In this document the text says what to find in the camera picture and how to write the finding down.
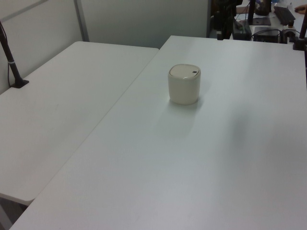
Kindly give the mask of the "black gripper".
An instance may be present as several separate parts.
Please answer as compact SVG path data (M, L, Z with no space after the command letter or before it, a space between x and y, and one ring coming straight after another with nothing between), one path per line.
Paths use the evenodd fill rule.
M229 39L232 31L233 31L233 23L226 23L228 19L232 19L234 17L235 7L234 5L218 5L218 10L214 14L214 23L216 25L216 33L217 39L223 40Z

